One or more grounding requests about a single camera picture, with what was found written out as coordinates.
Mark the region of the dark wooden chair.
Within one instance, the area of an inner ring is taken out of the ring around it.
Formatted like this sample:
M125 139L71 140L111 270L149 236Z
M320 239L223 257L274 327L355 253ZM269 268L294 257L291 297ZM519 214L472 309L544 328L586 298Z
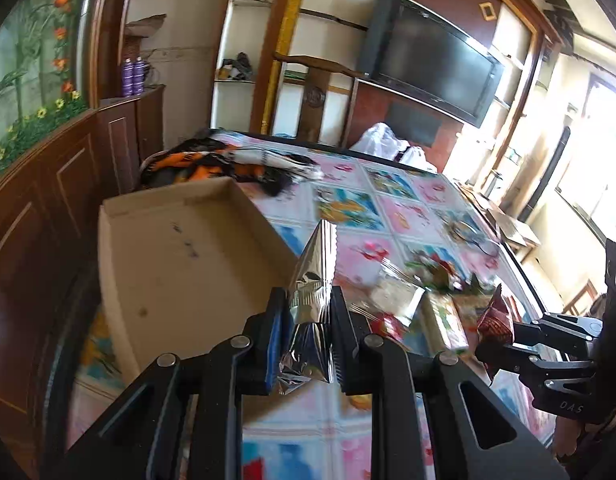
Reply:
M300 142L319 142L332 74L344 75L352 80L363 78L364 75L339 63L314 56L275 52L273 58L282 63L299 64L306 67L296 139Z

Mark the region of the black flat screen television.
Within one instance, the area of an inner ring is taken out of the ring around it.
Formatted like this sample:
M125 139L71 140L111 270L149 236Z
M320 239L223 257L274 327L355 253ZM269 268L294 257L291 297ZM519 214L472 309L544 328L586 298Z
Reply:
M378 86L479 127L504 66L477 40L425 6L413 0L377 0L357 71Z

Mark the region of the orange black patterned cloth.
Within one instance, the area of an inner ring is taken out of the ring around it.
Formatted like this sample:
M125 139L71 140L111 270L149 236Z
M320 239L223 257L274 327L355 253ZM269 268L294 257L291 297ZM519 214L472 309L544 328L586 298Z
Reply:
M136 189L230 178L257 185L265 195L276 197L297 183L323 177L321 166L305 155L225 143L213 136L193 136L145 159Z

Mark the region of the orange cracker packet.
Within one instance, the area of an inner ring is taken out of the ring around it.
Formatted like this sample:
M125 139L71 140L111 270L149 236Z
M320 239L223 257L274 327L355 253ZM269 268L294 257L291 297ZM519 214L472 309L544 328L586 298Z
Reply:
M418 278L403 273L390 262L383 262L371 290L370 300L376 308L394 316L404 326L409 326L425 292Z

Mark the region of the colourful patterned tablecloth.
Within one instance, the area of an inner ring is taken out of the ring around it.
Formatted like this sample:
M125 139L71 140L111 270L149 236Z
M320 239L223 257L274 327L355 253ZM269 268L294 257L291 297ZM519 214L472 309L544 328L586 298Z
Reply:
M461 278L475 273L480 282L505 283L514 295L513 312L524 322L541 316L503 248L492 258L448 236L441 219L462 220L494 240L486 222L446 177L239 134L219 134L219 139L307 155L321 166L323 180L302 181L277 197L265 196L254 184L239 187L297 256L320 219L337 224L335 284L348 304L371 292L381 259L405 271L428 257L449 263ZM77 375L70 407L67 446L124 388L105 312L98 312L89 336L87 364ZM336 390L334 381L315 380L288 396L245 398L244 479L370 478L371 413L365 409L370 399L348 399Z

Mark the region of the purple spray can left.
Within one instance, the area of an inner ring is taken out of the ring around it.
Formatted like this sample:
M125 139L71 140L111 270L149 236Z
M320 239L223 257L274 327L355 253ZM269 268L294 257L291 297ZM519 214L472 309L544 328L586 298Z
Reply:
M126 58L122 62L122 70L120 71L120 79L122 80L122 96L128 98L133 95L133 63L130 58Z

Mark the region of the green yellow cracker packet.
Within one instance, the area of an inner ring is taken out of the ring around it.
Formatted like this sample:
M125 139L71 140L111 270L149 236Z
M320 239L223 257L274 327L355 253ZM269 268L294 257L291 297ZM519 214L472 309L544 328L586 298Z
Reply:
M428 348L432 354L445 350L455 353L469 350L463 324L450 296L425 292L421 317Z

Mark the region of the purple spray can right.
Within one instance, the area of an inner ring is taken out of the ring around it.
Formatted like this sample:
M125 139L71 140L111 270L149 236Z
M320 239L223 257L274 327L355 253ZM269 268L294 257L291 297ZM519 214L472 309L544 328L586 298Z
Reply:
M144 92L145 62L140 56L132 64L132 94L140 96Z

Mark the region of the shallow cardboard box tray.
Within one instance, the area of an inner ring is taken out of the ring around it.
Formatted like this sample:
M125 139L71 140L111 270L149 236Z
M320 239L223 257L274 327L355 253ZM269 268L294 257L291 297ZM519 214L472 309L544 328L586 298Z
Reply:
M125 382L165 352L199 356L241 333L297 262L230 178L104 200L98 242L102 305Z

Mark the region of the purple spray can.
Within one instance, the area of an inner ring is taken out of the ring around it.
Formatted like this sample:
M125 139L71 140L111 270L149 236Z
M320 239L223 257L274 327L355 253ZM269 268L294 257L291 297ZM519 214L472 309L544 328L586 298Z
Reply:
M140 56L132 64L132 94L140 96L144 92L145 62Z
M122 96L128 98L133 95L133 63L130 58L126 58L122 62L122 70L120 71L120 79L122 80Z

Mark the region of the dark red snack packet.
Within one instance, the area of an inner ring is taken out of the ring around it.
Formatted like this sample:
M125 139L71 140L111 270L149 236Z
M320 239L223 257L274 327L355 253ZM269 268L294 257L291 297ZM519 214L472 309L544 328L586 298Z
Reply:
M500 370L496 354L506 344L513 344L515 336L513 316L503 299L501 284L495 287L486 310L478 318L477 336L475 356L493 380Z

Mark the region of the black shoes on shelf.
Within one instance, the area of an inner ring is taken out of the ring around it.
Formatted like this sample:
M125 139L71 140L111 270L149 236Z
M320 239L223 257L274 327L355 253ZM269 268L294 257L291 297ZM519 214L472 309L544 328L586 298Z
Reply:
M220 81L250 81L253 79L253 66L248 55L239 52L236 58L223 58L216 71L216 79Z

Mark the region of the white plastic bag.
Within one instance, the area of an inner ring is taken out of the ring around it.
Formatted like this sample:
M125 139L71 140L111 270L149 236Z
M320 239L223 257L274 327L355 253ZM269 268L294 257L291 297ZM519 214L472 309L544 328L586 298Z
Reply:
M437 172L437 168L428 162L422 148L399 139L385 122L378 122L365 130L351 145L350 151L399 162L432 174Z

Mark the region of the silver foil snack packet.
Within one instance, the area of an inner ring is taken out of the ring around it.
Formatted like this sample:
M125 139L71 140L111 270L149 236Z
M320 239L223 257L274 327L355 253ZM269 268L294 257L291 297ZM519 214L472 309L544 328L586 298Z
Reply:
M331 299L337 259L337 227L320 220L303 250L287 290L289 339L277 382L284 396L308 382L330 382Z

